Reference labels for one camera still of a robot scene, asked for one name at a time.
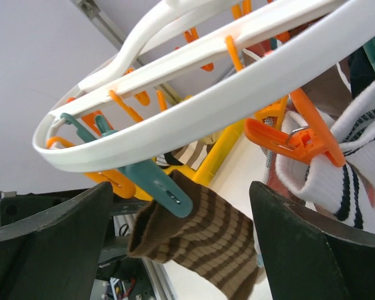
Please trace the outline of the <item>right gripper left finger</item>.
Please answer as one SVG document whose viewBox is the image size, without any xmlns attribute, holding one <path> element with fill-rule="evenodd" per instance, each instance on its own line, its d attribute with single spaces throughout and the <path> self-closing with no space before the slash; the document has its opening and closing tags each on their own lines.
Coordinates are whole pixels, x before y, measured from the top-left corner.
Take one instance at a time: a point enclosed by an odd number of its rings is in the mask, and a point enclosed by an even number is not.
<svg viewBox="0 0 375 300">
<path fill-rule="evenodd" d="M 0 299 L 89 299 L 112 201 L 104 182 L 0 227 Z"/>
</svg>

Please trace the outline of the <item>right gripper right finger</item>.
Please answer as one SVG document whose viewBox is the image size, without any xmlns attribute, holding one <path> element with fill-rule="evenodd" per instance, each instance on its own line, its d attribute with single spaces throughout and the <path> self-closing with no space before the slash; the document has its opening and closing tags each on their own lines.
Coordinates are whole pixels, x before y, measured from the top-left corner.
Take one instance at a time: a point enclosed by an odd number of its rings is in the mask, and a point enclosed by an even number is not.
<svg viewBox="0 0 375 300">
<path fill-rule="evenodd" d="M 249 197 L 273 299 L 375 299 L 375 234 L 259 181 L 251 183 Z"/>
</svg>

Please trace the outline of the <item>brown striped sock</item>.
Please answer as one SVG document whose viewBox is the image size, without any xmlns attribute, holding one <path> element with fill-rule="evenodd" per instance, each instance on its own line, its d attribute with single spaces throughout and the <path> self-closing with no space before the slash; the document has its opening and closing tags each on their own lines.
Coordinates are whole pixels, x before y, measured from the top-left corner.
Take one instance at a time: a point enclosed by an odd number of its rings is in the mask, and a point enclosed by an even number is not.
<svg viewBox="0 0 375 300">
<path fill-rule="evenodd" d="M 188 166 L 197 171 L 217 140 L 216 137 L 206 137 L 194 141 L 173 151 L 158 155 L 155 162 L 162 169 L 171 166 Z"/>
<path fill-rule="evenodd" d="M 253 221 L 214 191 L 174 170 L 170 178 L 191 198 L 179 218 L 156 201 L 137 214 L 128 256 L 174 261 L 218 288 L 227 299 L 248 299 L 263 271 L 254 248 Z"/>
</svg>

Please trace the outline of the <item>teal clothes peg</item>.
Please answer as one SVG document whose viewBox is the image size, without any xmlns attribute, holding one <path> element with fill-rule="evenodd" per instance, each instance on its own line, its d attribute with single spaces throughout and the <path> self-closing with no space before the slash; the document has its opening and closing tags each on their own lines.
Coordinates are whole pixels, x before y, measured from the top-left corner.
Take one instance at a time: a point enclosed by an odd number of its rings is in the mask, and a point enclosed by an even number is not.
<svg viewBox="0 0 375 300">
<path fill-rule="evenodd" d="M 61 118 L 65 120 L 66 124 L 72 124 L 76 127 L 77 135 L 85 143 L 96 140 L 72 115 L 62 113 Z M 110 128 L 103 115 L 95 116 L 94 122 L 102 137 L 118 132 Z M 175 216 L 184 218 L 193 210 L 193 202 L 190 197 L 152 159 L 119 167 L 118 170 Z"/>
</svg>

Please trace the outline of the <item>white round sock hanger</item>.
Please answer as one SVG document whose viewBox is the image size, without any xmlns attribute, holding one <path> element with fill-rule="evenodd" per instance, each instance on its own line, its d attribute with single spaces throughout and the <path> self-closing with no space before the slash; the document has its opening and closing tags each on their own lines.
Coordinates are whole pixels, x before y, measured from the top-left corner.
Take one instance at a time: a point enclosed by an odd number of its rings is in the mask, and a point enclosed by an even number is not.
<svg viewBox="0 0 375 300">
<path fill-rule="evenodd" d="M 161 1 L 120 51 L 78 82 L 43 117 L 33 148 L 52 166 L 82 173 L 137 163 L 238 121 L 306 84 L 375 36 L 375 1 L 273 1 L 197 40 L 131 70 L 137 57 L 225 11 L 231 1 Z M 205 79 L 203 66 L 228 60 L 226 39 L 242 50 L 303 24 L 309 27 L 272 54 L 226 79 Z M 184 100 L 165 112 L 93 142 L 49 149 L 66 116 L 115 108 L 122 98 L 163 83 L 182 84 Z"/>
</svg>

